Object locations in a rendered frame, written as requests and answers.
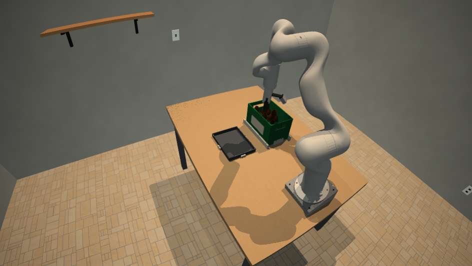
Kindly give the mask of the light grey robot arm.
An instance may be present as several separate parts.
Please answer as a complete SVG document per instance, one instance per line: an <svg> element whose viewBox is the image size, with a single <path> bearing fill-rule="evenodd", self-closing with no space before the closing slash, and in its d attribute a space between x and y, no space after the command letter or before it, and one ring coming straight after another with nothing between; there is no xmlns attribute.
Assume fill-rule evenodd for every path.
<svg viewBox="0 0 472 266"><path fill-rule="evenodd" d="M306 110L323 122L324 129L296 142L295 154L305 169L296 179L294 190L302 201L310 204L326 198L331 158L345 153L351 144L350 134L331 107L325 86L324 67L329 51L328 40L323 34L316 31L295 33L290 21L280 19L272 27L268 52L259 55L252 66L253 76L263 78L263 86L274 89L282 62L307 60L299 79L299 90Z"/></svg>

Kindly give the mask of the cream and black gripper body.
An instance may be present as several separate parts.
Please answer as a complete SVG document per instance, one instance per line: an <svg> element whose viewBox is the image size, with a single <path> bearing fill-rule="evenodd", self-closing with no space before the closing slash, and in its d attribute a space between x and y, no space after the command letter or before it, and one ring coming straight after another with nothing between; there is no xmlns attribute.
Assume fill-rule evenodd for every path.
<svg viewBox="0 0 472 266"><path fill-rule="evenodd" d="M265 102L266 98L268 98L268 101L267 101L268 104L270 103L274 89L275 89L275 88L266 88L266 87L264 87L264 93L263 93L262 103Z"/></svg>

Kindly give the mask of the green crate with dividers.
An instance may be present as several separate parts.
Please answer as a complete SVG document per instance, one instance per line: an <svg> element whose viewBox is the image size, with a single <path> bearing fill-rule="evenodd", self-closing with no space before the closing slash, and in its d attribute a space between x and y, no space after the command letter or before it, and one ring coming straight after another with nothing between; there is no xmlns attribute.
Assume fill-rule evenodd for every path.
<svg viewBox="0 0 472 266"><path fill-rule="evenodd" d="M262 100L248 103L246 121L270 146L274 144L274 141L276 140L279 140L281 138L284 138L283 140L286 140L288 138L293 118L271 100L269 104L269 109L271 113L272 110L276 110L276 115L278 117L278 121L271 125L270 121L268 122L262 116L262 113L260 114L257 110L253 108L255 105L263 103Z"/></svg>

